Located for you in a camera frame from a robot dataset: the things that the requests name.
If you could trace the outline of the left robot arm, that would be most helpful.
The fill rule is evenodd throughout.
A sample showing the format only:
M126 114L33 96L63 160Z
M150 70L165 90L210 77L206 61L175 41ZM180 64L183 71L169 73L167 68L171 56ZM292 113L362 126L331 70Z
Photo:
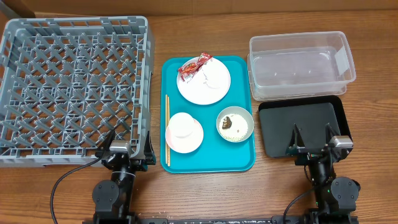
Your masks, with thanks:
M130 211L130 204L136 172L146 172L149 165L156 164L150 132L146 134L144 147L135 153L131 152L129 141L116 140L115 137L115 131L110 131L97 148L95 156L111 171L111 178L94 187L95 212L93 218L82 221L83 224L141 222L138 215Z

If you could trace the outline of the grey bowl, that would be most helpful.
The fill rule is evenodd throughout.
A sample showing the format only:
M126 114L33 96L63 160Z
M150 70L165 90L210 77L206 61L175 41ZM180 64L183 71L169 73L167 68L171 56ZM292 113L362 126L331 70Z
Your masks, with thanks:
M244 137L244 139L242 141L238 141L238 142L243 142L243 141L247 140L251 136L251 134L253 133L253 131L254 131L254 120L253 120L252 114L250 112L248 112L246 109L242 108L242 107L229 106L229 107L223 109L219 113L219 115L218 115L218 117L216 119L216 129L217 129L218 133L220 134L220 132L218 130L218 125L219 125L222 117L227 115L227 114L232 114L232 113L240 114L248 123L248 132L246 133L246 135L245 135L245 137Z

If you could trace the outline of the white rice pile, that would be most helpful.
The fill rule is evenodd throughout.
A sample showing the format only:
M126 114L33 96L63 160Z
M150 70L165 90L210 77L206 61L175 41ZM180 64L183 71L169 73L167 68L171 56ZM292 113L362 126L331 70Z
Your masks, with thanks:
M232 126L229 129L222 129L223 118L229 116L232 121ZM240 114L227 114L222 117L218 130L223 138L231 142L242 141L248 132L248 123Z

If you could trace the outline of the red snack wrapper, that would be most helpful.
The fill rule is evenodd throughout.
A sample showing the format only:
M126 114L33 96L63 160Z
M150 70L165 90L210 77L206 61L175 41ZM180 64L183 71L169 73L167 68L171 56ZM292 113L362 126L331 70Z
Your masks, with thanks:
M182 81L187 82L189 79L193 78L199 69L201 69L201 67L212 58L212 55L202 52L194 62L181 66L177 71L180 74Z

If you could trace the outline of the large white plate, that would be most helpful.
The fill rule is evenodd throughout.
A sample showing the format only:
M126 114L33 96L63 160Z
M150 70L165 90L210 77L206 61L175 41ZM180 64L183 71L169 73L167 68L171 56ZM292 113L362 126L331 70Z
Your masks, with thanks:
M220 101L226 96L231 86L231 75L226 65L214 57L207 61L206 64L209 63L218 63L226 68L226 84L222 88L213 89L204 84L205 78L201 69L187 82L182 81L179 73L177 75L178 91L186 100L196 105L210 105Z

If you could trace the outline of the white napkin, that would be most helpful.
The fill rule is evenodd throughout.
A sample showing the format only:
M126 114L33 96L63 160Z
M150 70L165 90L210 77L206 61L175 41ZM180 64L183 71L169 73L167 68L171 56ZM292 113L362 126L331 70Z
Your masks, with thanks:
M222 88L226 84L226 68L218 63L209 63L201 67L204 84L209 88Z

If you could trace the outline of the teal serving tray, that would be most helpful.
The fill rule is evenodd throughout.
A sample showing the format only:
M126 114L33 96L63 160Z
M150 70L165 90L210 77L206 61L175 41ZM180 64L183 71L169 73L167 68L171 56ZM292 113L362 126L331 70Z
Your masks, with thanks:
M238 56L216 56L226 65L231 75L231 85L226 96L212 105L195 105L187 101L177 89L177 69L188 62L188 57L167 60L162 66L160 106L160 162L173 174L200 172L240 172L250 169L256 160L255 140L251 134L243 142L229 142L216 129L219 113L229 107L238 106L252 112L251 94L246 62ZM170 165L165 163L165 96L170 98L170 114L186 112L193 116L204 130L203 141L193 152L170 153Z

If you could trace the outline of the small pink plate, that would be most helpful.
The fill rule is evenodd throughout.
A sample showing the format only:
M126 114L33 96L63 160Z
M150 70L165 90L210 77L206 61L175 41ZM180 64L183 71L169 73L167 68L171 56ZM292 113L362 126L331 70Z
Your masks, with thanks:
M170 128L165 131L165 140L168 146L177 153L187 154L197 150L203 142L204 132L201 124L194 119L193 131L184 138L173 135Z

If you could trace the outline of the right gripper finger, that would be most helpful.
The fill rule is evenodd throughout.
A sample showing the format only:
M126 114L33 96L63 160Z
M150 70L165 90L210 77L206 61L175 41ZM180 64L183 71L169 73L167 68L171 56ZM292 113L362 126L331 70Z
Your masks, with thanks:
M290 138L290 142L288 145L289 149L301 149L304 148L305 144L300 134L300 130L296 124L294 124L294 128L292 130L292 137Z
M340 135L330 126L329 123L325 125L326 144L328 146L337 146Z

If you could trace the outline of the grey plastic dish rack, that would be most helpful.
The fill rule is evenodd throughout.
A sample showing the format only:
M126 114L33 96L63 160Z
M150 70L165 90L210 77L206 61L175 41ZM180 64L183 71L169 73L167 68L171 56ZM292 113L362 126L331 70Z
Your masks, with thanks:
M1 166L86 164L113 129L150 131L154 36L143 16L12 19L1 39Z

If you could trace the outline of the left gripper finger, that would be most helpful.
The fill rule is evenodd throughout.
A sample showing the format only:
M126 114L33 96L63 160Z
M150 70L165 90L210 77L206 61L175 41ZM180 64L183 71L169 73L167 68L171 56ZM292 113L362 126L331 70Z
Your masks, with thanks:
M98 147L98 151L99 152L104 152L104 151L108 151L110 148L111 143L113 142L114 138L115 138L115 130L111 130L105 137L105 139L102 141L102 143L99 145Z
M150 131L148 131L146 135L146 141L144 144L144 155L147 164L155 163L155 153L150 140Z

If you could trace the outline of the white cup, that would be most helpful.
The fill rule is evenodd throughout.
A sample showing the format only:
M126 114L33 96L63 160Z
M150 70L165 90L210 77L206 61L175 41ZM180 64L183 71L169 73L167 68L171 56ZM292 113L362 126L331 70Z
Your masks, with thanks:
M193 132L194 119L184 112L174 114L170 120L168 128L171 133L178 138L185 138Z

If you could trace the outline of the clear plastic bin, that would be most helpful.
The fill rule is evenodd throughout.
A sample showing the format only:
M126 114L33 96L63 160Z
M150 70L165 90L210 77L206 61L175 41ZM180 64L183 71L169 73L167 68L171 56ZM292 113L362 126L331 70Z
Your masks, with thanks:
M255 100L275 101L342 95L356 69L343 32L302 32L252 37L248 76Z

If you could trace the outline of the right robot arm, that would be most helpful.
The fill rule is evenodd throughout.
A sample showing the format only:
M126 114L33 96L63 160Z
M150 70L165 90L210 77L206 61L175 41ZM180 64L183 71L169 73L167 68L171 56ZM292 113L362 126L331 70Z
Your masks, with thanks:
M325 126L326 143L319 148L305 146L299 128L294 126L286 153L295 156L295 165L303 166L312 188L293 199L284 210L283 223L293 223L287 217L289 209L301 198L315 194L316 208L309 209L296 223L357 223L351 216L356 210L360 184L348 177L337 177L333 164L346 159L353 149L350 136L339 136Z

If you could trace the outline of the brown food piece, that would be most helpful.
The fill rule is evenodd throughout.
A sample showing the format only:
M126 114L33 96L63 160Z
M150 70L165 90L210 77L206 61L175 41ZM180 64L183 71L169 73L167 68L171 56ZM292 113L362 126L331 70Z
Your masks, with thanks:
M223 118L222 129L229 129L232 126L232 121L229 116Z

